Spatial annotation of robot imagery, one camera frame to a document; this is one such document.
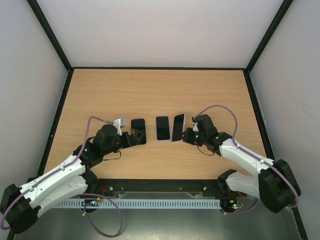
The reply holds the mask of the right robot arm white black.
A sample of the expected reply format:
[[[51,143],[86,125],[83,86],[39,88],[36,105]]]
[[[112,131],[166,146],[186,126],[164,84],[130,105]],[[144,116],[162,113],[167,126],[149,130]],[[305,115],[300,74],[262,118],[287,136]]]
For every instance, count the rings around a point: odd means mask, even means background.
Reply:
[[[219,132],[207,115],[193,118],[182,133],[185,143],[202,147],[241,166],[249,175],[230,169],[218,178],[218,191],[229,196],[241,192],[259,199],[273,213],[298,205],[301,190],[289,164],[257,154],[238,143],[234,135]]]

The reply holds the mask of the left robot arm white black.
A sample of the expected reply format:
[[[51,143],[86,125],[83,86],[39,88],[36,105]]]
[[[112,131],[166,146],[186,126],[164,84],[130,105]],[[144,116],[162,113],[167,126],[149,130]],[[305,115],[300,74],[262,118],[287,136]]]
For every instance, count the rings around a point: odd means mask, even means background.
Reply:
[[[114,124],[103,125],[93,137],[85,136],[83,144],[55,168],[21,186],[11,184],[4,190],[1,229],[20,234],[58,203],[77,195],[94,194],[99,180],[91,169],[108,154],[141,145],[145,137],[145,130],[121,132]]]

